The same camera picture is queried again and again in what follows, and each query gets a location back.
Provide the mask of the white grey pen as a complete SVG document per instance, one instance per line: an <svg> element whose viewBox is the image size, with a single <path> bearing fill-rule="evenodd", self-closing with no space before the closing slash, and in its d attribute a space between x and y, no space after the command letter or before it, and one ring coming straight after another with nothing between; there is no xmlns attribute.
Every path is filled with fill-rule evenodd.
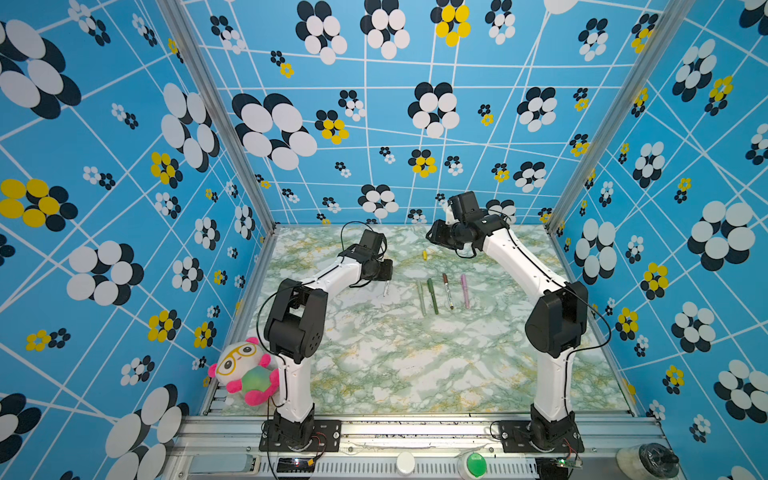
<svg viewBox="0 0 768 480"><path fill-rule="evenodd" d="M449 283L449 279L448 279L448 276L447 276L446 273L442 273L442 282L443 282L443 286L444 286L445 293L446 293L448 308L449 308L449 310L453 311L453 310L455 310L455 304L453 302L453 298L452 298L452 294L451 294L451 289L450 289L450 283Z"/></svg>

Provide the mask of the pink pen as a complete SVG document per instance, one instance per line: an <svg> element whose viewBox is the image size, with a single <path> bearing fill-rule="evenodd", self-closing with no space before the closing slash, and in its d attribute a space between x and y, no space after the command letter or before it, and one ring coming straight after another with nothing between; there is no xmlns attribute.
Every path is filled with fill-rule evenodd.
<svg viewBox="0 0 768 480"><path fill-rule="evenodd" d="M470 301L470 293L469 293L469 286L468 286L468 280L466 274L461 274L460 276L460 284L462 289L462 295L463 295L463 303L465 309L471 308L471 301Z"/></svg>

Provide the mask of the dark green pen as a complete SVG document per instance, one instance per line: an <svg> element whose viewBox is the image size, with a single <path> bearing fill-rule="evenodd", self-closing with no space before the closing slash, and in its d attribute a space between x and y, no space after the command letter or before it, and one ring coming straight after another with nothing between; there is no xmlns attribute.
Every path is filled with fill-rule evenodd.
<svg viewBox="0 0 768 480"><path fill-rule="evenodd" d="M438 301L436 298L435 285L431 278L427 279L427 289L431 299L432 309L435 315L439 315Z"/></svg>

